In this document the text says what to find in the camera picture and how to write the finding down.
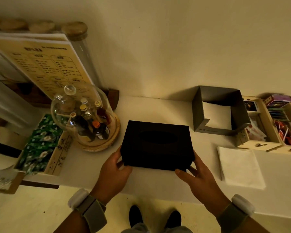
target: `glass cloche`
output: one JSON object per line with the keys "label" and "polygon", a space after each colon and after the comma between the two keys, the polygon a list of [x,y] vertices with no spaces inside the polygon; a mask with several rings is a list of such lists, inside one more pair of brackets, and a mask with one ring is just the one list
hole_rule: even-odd
{"label": "glass cloche", "polygon": [[119,132],[119,119],[106,94],[91,84],[66,85],[54,96],[51,114],[55,123],[85,150],[107,148]]}

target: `wall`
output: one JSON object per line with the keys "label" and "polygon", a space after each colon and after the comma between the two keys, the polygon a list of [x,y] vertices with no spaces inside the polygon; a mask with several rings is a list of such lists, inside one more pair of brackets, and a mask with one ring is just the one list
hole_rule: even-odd
{"label": "wall", "polygon": [[0,16],[85,22],[98,73],[124,95],[291,95],[291,0],[0,0]]}

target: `oval opening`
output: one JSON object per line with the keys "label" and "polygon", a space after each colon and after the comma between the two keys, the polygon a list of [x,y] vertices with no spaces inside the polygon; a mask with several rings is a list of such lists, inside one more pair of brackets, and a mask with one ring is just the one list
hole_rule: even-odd
{"label": "oval opening", "polygon": [[139,133],[139,138],[155,144],[171,144],[178,141],[178,137],[175,134],[164,131],[145,131]]}

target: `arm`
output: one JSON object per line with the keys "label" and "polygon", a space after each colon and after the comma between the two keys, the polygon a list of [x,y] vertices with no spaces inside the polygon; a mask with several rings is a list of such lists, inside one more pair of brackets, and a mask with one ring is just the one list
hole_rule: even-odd
{"label": "arm", "polygon": [[[121,157],[120,149],[121,147],[119,147],[102,165],[97,183],[89,193],[105,206],[124,188],[132,172],[132,167],[130,166],[126,166],[122,170],[119,170],[123,165],[123,161],[118,162]],[[74,210],[54,231],[54,233],[66,232],[90,233],[85,219],[81,217],[77,210]]]}
{"label": "arm", "polygon": [[[186,182],[193,193],[193,195],[205,205],[206,209],[215,217],[221,215],[225,208],[231,204],[231,201],[223,194],[217,185],[209,168],[203,163],[201,158],[194,152],[196,169],[189,168],[193,174],[190,175],[179,169],[175,170],[176,175]],[[249,216],[233,233],[269,233],[259,223]]]}

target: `gray box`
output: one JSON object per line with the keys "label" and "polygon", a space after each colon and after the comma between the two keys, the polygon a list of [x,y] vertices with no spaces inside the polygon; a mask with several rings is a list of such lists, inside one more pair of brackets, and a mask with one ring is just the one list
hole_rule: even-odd
{"label": "gray box", "polygon": [[[203,101],[231,107],[232,130],[211,128],[204,117]],[[234,136],[251,124],[240,90],[233,88],[198,86],[192,101],[195,132]]]}

